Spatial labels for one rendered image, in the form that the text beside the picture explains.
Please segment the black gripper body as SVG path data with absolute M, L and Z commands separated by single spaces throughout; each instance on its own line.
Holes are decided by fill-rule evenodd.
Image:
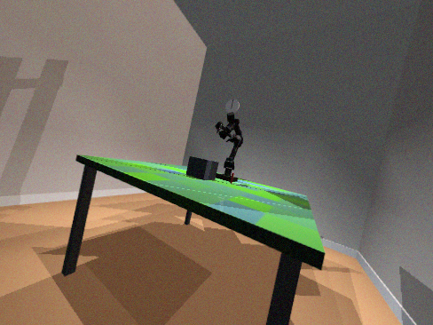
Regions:
M 221 121 L 219 121 L 219 122 L 216 124 L 216 127 L 217 127 L 220 123 L 223 125 L 223 123 L 222 123 Z M 228 124 L 226 127 L 222 126 L 221 129 L 223 130 L 223 132 L 224 132 L 227 136 L 229 136 L 229 137 L 234 136 L 235 139 L 234 139 L 233 141 L 235 141 L 235 140 L 237 139 L 237 136 L 236 136 L 235 134 L 233 134 L 233 135 L 230 134 L 231 131 L 233 130 L 233 126 L 232 126 L 231 124 Z M 232 141 L 232 142 L 233 142 L 233 141 Z

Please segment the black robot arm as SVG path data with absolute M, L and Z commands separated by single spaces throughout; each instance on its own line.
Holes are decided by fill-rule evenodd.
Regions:
M 241 135 L 241 131 L 240 131 L 240 127 L 239 127 L 240 121 L 239 121 L 239 119 L 234 118 L 234 112 L 227 114 L 227 122 L 229 122 L 228 124 L 231 124 L 233 126 L 233 129 L 236 132 L 235 135 L 236 136 L 240 135 L 240 137 L 241 137 L 241 139 L 236 139 L 235 141 L 233 141 L 234 146 L 233 146 L 232 152 L 231 152 L 229 158 L 226 158 L 226 160 L 224 162 L 225 172 L 223 175 L 231 177 L 232 170 L 234 170 L 234 157 L 238 151 L 238 148 L 241 147 L 241 144 L 243 143 L 243 137 Z M 222 139 L 225 139 L 227 136 L 223 131 L 220 131 L 218 134 L 219 134 L 220 138 L 222 138 Z M 231 168 L 231 169 L 229 169 L 229 168 Z

